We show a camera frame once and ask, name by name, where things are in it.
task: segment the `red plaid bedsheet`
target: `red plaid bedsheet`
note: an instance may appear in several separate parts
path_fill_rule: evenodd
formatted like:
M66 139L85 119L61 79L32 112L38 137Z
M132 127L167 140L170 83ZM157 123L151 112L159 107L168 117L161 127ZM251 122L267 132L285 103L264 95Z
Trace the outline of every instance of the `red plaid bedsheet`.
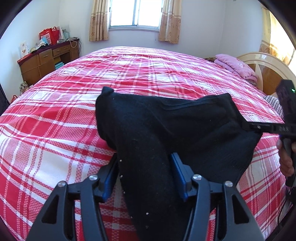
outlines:
M103 86L119 93L197 99L230 93L248 121L282 122L263 93L218 65L185 54L135 47L93 52L47 75L0 117L0 216L25 240L60 180L80 182L110 160L96 129L95 100ZM264 134L237 188L267 237L284 202L276 135ZM120 182L100 205L110 241L138 240ZM81 215L76 202L78 240ZM208 240L213 237L214 214Z

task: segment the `pink blanket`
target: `pink blanket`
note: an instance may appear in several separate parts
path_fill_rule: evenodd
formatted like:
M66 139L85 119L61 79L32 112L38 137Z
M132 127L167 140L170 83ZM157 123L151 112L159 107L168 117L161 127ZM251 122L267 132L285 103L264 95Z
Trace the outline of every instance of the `pink blanket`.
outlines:
M234 73L237 72L244 80L247 80L253 85L257 84L258 76L246 63L227 54L217 54L215 64Z
M207 60L136 47L111 47L83 56L45 76L0 118L0 217L17 241L27 238L59 181L80 182L109 163L114 150L98 135L95 118L96 99L104 86L118 93L189 100L230 93L247 121L283 123L261 91ZM263 134L238 185L265 239L276 228L279 203L286 198L277 140L276 135ZM109 241L139 241L120 181L100 209ZM84 241L79 204L75 222L77 241ZM208 228L207 241L212 241L214 213Z

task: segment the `human hand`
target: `human hand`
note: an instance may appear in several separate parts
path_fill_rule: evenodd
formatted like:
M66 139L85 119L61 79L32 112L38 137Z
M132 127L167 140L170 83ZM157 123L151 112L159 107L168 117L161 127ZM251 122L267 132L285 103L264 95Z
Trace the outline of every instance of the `human hand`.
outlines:
M285 177L290 177L294 174L292 159L288 156L281 140L278 140L276 146L279 150L280 171ZM292 144L292 151L296 153L296 142Z

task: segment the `window frame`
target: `window frame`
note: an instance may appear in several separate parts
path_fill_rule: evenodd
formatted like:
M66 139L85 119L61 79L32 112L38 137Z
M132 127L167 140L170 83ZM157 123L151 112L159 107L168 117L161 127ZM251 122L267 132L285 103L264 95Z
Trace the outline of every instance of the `window frame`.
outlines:
M112 16L112 3L113 0L110 0L110 6L109 6L109 31L112 30L144 30L144 31L155 31L155 32L159 32L160 29L160 23L161 23L161 16L159 19L159 25L158 27L154 27L154 26L146 26L146 25L139 25L139 11L140 8L138 10L138 24L135 25L135 16L136 16L136 7L137 7L137 2L139 1L139 6L141 4L141 0L135 0L135 4L134 4L134 9L133 9L133 23L132 25L118 25L118 26L111 26L111 16ZM163 12L163 3L164 0L161 0L161 13Z

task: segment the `wooden headboard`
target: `wooden headboard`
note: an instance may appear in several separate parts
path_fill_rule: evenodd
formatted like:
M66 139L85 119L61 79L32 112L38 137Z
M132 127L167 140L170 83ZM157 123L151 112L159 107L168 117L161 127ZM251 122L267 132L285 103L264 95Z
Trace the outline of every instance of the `wooden headboard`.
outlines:
M273 94L282 79L292 80L296 86L296 76L290 68L270 54L252 52L237 58L249 65L258 74L257 87L266 95Z

